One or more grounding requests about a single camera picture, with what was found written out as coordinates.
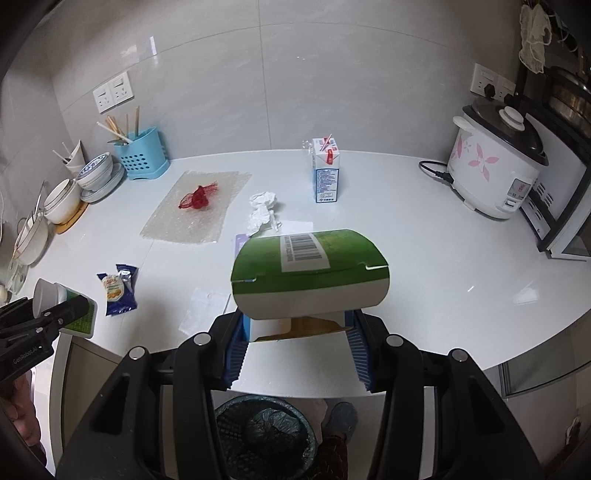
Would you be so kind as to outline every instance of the blue snack packet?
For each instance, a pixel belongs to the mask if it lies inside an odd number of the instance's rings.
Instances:
[[[116,267],[116,275],[107,275],[106,273],[96,275],[103,282],[107,293],[107,315],[119,315],[138,307],[132,286],[138,269],[125,264],[117,264]]]

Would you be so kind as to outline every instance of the person's leg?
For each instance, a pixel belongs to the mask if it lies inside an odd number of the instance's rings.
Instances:
[[[347,443],[357,426],[357,411],[348,402],[335,405],[329,422],[322,431],[322,444],[318,447],[314,463],[301,477],[305,480],[347,480],[349,464]]]

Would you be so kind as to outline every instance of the bubble wrap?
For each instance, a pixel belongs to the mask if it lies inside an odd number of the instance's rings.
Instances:
[[[186,171],[160,202],[140,235],[144,238],[181,244],[216,242],[222,232],[223,221],[230,203],[250,177],[251,174],[238,171],[218,173]],[[200,185],[209,185],[215,181],[217,193],[207,197],[208,206],[199,210],[178,208],[178,204],[186,194],[194,192]]]

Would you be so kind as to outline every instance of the white rice cooker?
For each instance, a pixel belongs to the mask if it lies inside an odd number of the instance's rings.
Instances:
[[[479,98],[455,116],[460,127],[447,171],[471,210],[509,218],[548,166],[538,132],[514,108]]]

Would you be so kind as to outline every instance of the wall outlet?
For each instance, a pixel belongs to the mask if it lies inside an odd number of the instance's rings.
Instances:
[[[115,104],[113,103],[113,96],[111,95],[111,90],[109,90],[108,85],[106,83],[94,89],[92,95],[95,97],[95,103],[96,107],[99,109],[99,113],[107,111],[112,106],[115,106]]]
[[[114,79],[97,87],[92,93],[99,113],[103,113],[134,96],[127,72],[117,75]]]
[[[127,75],[127,72],[117,75],[117,77],[109,80],[107,83],[109,84],[115,105],[118,105],[119,103],[124,102],[134,96],[134,93],[131,91],[131,84],[129,82],[129,76]]]
[[[505,100],[505,95],[508,93],[513,95],[515,92],[515,83],[507,80],[497,72],[475,63],[470,91],[484,97],[486,96],[484,89],[489,83],[495,88],[495,96],[493,97],[495,100],[503,102]]]
[[[495,87],[496,90],[498,78],[499,74],[497,74],[497,72],[475,63],[470,91],[477,93],[478,95],[486,96],[484,94],[484,88],[490,83],[493,87]]]

